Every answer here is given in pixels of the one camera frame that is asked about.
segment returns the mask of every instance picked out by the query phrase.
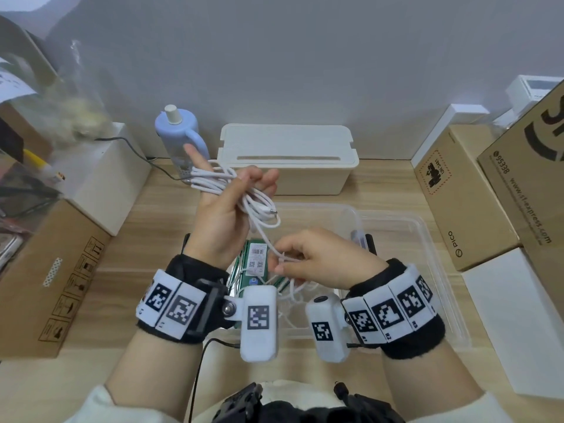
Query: plastic bag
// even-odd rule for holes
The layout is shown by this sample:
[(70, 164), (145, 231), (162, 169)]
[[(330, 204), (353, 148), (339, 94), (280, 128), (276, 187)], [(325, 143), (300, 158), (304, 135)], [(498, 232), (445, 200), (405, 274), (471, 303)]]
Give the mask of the plastic bag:
[(80, 42), (73, 40), (72, 67), (61, 70), (55, 82), (45, 88), (40, 88), (25, 60), (5, 56), (19, 70), (17, 75), (38, 91), (13, 100), (12, 105), (54, 148), (108, 137), (112, 130), (112, 119), (81, 61), (79, 48)]

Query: water bottle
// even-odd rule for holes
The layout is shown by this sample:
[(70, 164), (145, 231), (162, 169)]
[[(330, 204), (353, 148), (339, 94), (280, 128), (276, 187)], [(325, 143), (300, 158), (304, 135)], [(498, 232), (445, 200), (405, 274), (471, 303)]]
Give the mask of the water bottle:
[(198, 120), (190, 111), (167, 105), (155, 120), (155, 130), (181, 178), (189, 177), (192, 169), (190, 157), (183, 148), (184, 144), (194, 145), (200, 154), (209, 160), (208, 147), (198, 134)]

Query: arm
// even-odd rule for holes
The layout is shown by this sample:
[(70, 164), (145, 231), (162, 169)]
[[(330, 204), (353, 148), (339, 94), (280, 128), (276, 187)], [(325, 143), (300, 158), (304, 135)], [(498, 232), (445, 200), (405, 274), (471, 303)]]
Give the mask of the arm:
[[(209, 163), (188, 145), (194, 165), (212, 171)], [(278, 171), (263, 174), (245, 168), (220, 196), (202, 193), (194, 230), (184, 253), (226, 270), (241, 251), (249, 232), (248, 217), (237, 202), (250, 187), (269, 195), (276, 191)], [(175, 343), (138, 330), (106, 382), (115, 405), (159, 410), (183, 421), (194, 384), (202, 345)]]
[[(381, 258), (324, 229), (285, 236), (275, 248), (304, 260), (278, 265), (278, 259), (269, 256), (268, 265), (275, 267), (275, 273), (305, 278), (328, 288), (348, 290), (387, 267)], [(395, 360), (383, 354), (383, 360), (395, 405), (405, 419), (460, 408), (484, 394), (445, 340), (413, 359)]]

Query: hand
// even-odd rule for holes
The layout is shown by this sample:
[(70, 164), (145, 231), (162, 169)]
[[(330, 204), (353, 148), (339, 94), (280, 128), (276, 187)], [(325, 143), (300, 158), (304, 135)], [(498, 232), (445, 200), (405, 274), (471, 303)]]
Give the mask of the hand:
[[(191, 144), (184, 150), (199, 169), (213, 171), (208, 161)], [(211, 266), (227, 270), (239, 255), (247, 234), (249, 217), (237, 207), (237, 202), (251, 187), (263, 191), (269, 197), (276, 192), (278, 169), (264, 173), (256, 166), (249, 166), (237, 172), (220, 196), (201, 193), (196, 210), (194, 231), (184, 249), (184, 254)]]
[(383, 271), (388, 264), (380, 257), (324, 228), (309, 228), (284, 236), (274, 245), (279, 252), (303, 259), (278, 264), (268, 254), (268, 267), (277, 275), (304, 278), (328, 288), (350, 289)]

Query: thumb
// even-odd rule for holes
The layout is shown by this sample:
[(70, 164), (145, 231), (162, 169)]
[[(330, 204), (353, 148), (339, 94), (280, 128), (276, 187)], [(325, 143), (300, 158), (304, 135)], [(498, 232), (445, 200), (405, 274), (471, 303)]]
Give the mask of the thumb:
[(250, 184), (250, 175), (247, 171), (241, 171), (239, 177), (233, 178), (230, 184), (223, 190), (217, 199), (218, 206), (225, 210), (232, 210), (239, 199), (243, 197)]
[(278, 264), (274, 269), (277, 275), (291, 277), (291, 278), (304, 278), (312, 279), (315, 277), (315, 264), (311, 260), (294, 262), (284, 262)]

